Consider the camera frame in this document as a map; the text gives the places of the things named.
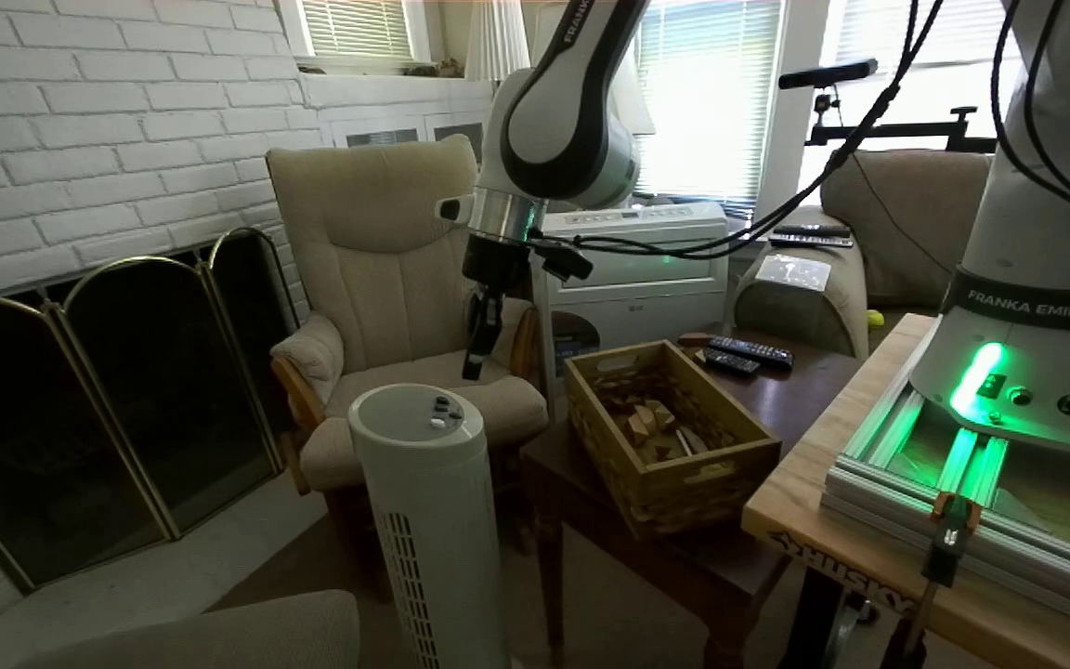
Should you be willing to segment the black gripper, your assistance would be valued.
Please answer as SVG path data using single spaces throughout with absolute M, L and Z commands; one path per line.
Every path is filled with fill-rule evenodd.
M 465 276 L 493 294 L 476 294 L 468 310 L 468 346 L 465 346 L 465 379 L 479 379 L 481 365 L 500 333 L 500 297 L 531 294 L 527 249 L 511 243 L 490 243 L 473 234 L 465 245 Z

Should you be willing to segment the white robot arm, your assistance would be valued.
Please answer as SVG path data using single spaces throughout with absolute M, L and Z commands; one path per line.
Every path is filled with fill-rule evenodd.
M 1024 80 L 997 114 L 997 157 L 945 321 L 910 386 L 973 435 L 1070 455 L 1070 0 L 1004 0 L 999 42 Z M 550 199 L 614 203 L 636 161 L 607 98 L 646 0 L 567 0 L 541 58 L 505 78 L 468 219 L 465 276 L 493 305 L 527 261 L 582 269 L 540 234 Z

